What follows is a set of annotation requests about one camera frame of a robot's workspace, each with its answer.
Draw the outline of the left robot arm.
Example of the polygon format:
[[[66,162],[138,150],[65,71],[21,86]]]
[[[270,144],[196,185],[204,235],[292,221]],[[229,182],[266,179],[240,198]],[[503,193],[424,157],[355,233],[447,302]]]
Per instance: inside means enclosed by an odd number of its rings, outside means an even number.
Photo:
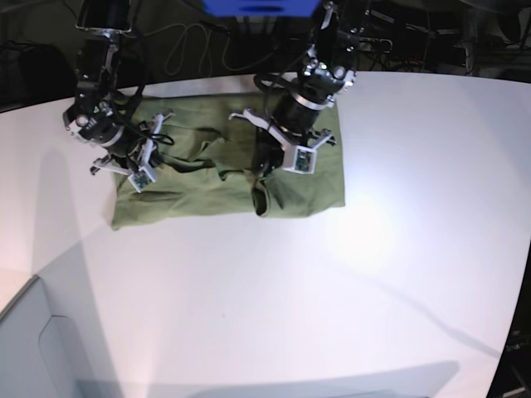
[[[311,175],[318,151],[337,143],[330,129],[314,125],[355,81],[355,55],[369,10],[354,1],[324,1],[314,12],[304,52],[291,62],[297,76],[293,80],[282,73],[254,76],[264,95],[262,113],[245,108],[230,117],[256,128],[255,175],[264,177],[276,169]]]

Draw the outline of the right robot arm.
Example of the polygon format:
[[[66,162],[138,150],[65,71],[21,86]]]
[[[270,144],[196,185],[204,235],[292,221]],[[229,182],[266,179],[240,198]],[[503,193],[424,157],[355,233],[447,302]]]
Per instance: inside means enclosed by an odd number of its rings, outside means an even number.
[[[133,34],[143,35],[129,21],[128,1],[84,1],[76,28],[87,33],[76,56],[76,90],[73,104],[63,113],[66,132],[82,143],[106,151],[91,166],[91,173],[107,169],[139,184],[155,182],[155,168],[162,162],[158,145],[172,145],[173,139],[161,132],[169,112],[154,115],[149,122],[135,123],[145,77],[132,96],[126,98],[117,88],[123,41]]]

